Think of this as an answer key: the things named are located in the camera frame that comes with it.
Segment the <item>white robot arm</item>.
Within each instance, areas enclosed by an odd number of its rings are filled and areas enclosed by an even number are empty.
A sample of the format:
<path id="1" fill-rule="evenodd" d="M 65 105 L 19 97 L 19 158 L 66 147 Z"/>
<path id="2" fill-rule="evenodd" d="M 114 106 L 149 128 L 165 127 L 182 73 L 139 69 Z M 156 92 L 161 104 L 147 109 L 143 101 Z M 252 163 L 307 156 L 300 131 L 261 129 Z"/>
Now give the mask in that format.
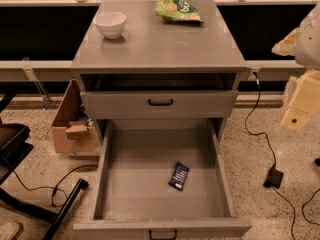
<path id="1" fill-rule="evenodd" d="M 302 129 L 320 111 L 320 2 L 284 39 L 276 43 L 272 52 L 292 55 L 307 71 L 296 81 L 295 90 L 281 120 L 290 131 Z"/>

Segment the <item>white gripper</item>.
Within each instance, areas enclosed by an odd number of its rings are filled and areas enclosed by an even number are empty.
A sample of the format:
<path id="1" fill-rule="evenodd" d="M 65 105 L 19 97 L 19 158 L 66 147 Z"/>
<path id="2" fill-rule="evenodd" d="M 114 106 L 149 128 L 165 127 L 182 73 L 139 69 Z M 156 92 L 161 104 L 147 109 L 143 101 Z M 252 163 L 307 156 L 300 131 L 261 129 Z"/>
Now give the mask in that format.
<path id="1" fill-rule="evenodd" d="M 272 52 L 280 56 L 293 56 L 298 29 L 292 30 L 284 39 L 276 43 Z M 320 110 L 320 71 L 310 70 L 296 82 L 288 107 L 280 125 L 290 131 L 301 130 Z"/>

